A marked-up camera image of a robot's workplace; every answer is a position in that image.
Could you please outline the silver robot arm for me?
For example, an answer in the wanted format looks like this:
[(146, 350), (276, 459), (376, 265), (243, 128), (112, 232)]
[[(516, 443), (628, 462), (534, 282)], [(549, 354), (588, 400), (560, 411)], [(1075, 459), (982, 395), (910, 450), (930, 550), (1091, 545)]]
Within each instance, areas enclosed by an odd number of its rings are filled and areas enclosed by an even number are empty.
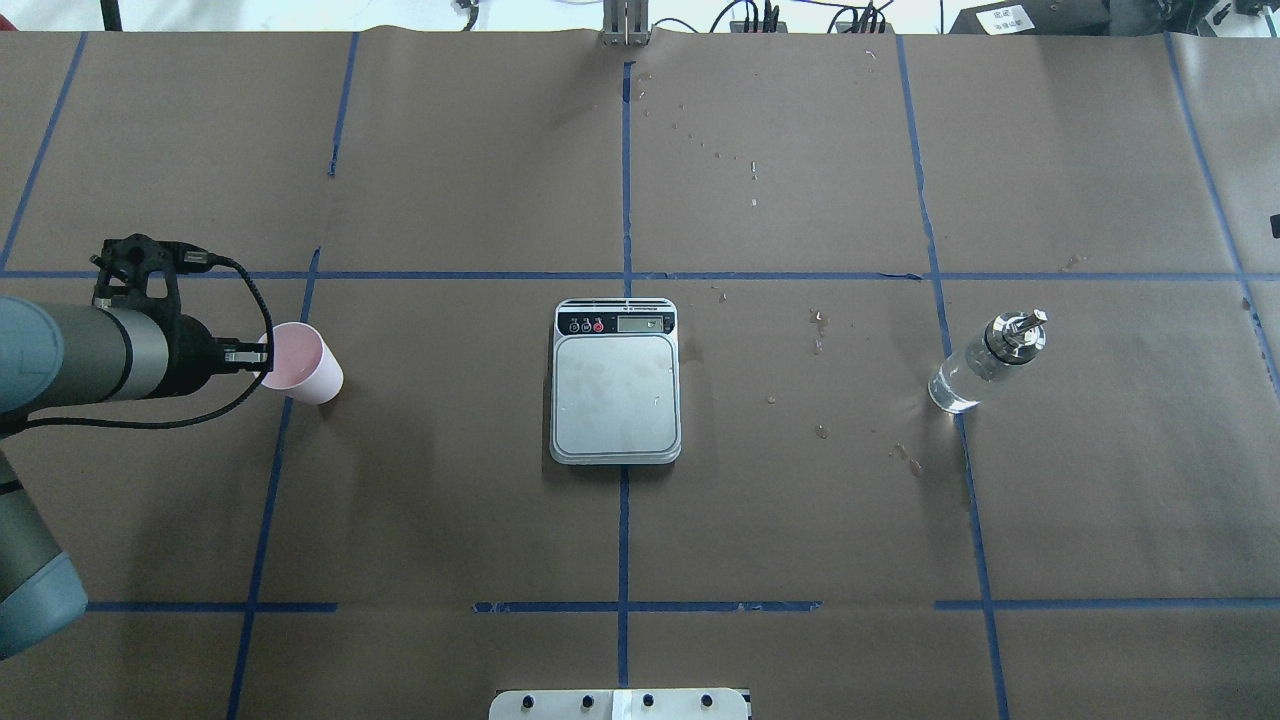
[[(165, 304), (143, 310), (3, 299), (3, 436), (52, 409), (192, 395), (219, 374), (273, 368), (273, 336), (220, 338)], [(81, 618), (81, 577), (10, 462), (3, 464), (1, 653), (10, 659)]]

